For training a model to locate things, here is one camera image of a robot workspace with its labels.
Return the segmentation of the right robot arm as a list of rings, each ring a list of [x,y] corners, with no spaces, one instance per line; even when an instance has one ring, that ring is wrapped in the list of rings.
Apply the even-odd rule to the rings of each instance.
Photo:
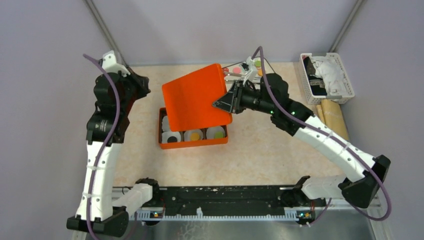
[[[290,98],[289,85],[280,75],[268,73],[259,85],[257,89],[250,81],[236,80],[212,106],[230,114],[246,109],[269,114],[278,129],[309,144],[343,171],[337,176],[304,177],[293,192],[297,205],[307,206],[320,198],[343,198],[357,208],[368,208],[391,161],[384,155],[361,151],[340,137],[312,110]]]

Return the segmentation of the strawberry pattern tray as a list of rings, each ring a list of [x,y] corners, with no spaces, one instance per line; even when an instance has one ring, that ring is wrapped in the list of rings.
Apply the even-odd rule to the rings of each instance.
[[[261,68],[256,68],[255,61],[258,61],[258,60],[261,61],[261,58],[259,56],[253,58],[253,60],[248,60],[247,62],[241,61],[241,62],[234,63],[232,65],[224,66],[222,67],[222,69],[225,69],[227,71],[237,73],[237,74],[244,74],[249,70],[256,70],[257,75],[254,78],[254,80],[251,82],[253,84],[259,84],[262,76],[264,75],[263,68],[265,69],[266,74],[274,74],[275,71],[266,59],[261,61]]]

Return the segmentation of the orange box lid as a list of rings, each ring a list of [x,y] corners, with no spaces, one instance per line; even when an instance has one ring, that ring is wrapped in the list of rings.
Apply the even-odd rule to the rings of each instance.
[[[172,131],[188,131],[231,124],[230,113],[213,103],[227,93],[224,72],[213,63],[167,82],[161,87]]]

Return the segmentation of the metal tongs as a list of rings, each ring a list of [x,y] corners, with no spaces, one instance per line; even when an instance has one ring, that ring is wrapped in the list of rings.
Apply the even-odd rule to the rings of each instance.
[[[246,73],[234,73],[229,70],[222,69],[224,80],[226,82],[234,82],[234,81],[253,81],[255,77],[257,76],[257,71],[254,70],[248,70]]]

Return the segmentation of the orange cookie box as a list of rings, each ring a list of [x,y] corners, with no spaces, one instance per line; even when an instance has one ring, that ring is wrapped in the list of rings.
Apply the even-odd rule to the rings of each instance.
[[[158,145],[163,150],[220,145],[228,143],[228,140],[227,125],[172,131],[166,109],[159,109]]]

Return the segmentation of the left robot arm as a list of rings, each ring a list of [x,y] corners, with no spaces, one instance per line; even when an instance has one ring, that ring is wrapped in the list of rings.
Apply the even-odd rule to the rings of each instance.
[[[159,184],[139,179],[117,200],[112,199],[118,155],[130,124],[134,102],[150,93],[149,79],[130,68],[104,70],[95,80],[95,111],[86,124],[87,165],[80,204],[66,221],[69,230],[122,237],[130,216],[146,204],[160,202]]]

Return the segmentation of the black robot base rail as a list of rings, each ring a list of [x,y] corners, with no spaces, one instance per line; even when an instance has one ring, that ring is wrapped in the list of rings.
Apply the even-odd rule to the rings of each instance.
[[[293,185],[167,186],[153,192],[141,210],[154,219],[280,218],[289,210],[324,207],[324,199],[310,200]]]

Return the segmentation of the green cookie bottom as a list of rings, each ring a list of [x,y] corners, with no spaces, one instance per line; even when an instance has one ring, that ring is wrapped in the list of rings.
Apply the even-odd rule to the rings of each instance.
[[[221,139],[221,138],[224,138],[224,137],[225,137],[225,133],[221,132],[221,131],[218,131],[214,134],[214,139]]]

